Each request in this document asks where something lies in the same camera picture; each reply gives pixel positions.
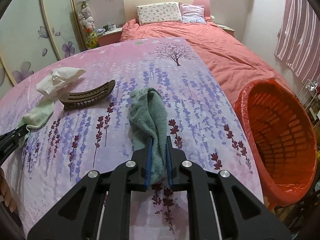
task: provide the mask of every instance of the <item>bed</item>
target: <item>bed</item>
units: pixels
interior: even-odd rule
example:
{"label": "bed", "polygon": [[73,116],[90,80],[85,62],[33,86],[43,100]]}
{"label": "bed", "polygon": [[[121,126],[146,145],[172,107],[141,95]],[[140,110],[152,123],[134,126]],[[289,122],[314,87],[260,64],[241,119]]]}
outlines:
{"label": "bed", "polygon": [[[137,6],[169,1],[204,5],[206,24],[164,22],[140,26],[137,23]],[[207,65],[232,105],[240,91],[253,80],[274,79],[291,92],[280,73],[210,21],[209,0],[124,0],[124,9],[127,23],[122,28],[120,41],[149,37],[184,38]]]}

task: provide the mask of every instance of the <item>hand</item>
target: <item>hand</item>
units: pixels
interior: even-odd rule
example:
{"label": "hand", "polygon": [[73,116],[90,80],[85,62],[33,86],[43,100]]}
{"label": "hand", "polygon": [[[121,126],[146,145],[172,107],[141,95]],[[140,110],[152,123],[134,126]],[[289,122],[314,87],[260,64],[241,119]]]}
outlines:
{"label": "hand", "polygon": [[0,168],[0,195],[4,198],[4,204],[13,212],[17,208],[15,201],[11,198],[9,185],[4,178],[4,171]]}

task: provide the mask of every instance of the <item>pillow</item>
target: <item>pillow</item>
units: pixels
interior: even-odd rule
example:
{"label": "pillow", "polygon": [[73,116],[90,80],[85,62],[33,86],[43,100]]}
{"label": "pillow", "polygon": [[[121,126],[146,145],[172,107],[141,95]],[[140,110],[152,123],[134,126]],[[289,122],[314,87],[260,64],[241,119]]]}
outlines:
{"label": "pillow", "polygon": [[177,2],[154,3],[137,6],[140,25],[161,22],[182,22]]}
{"label": "pillow", "polygon": [[182,22],[205,23],[203,5],[190,5],[180,2],[179,7],[182,16]]}

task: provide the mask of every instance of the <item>basket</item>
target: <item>basket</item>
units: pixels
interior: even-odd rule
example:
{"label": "basket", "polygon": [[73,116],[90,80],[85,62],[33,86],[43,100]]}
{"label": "basket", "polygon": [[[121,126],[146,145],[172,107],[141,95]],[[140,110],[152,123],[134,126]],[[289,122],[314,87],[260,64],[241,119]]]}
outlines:
{"label": "basket", "polygon": [[274,80],[256,80],[240,92],[234,110],[269,209],[298,202],[309,190],[317,164],[316,138],[299,101]]}

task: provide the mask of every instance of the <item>pink striped curtain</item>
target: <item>pink striped curtain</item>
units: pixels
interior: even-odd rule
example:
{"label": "pink striped curtain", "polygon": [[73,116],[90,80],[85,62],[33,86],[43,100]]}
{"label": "pink striped curtain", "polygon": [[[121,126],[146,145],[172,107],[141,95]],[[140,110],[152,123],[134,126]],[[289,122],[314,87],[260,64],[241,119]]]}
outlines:
{"label": "pink striped curtain", "polygon": [[285,0],[275,55],[303,83],[320,82],[320,21],[307,0]]}

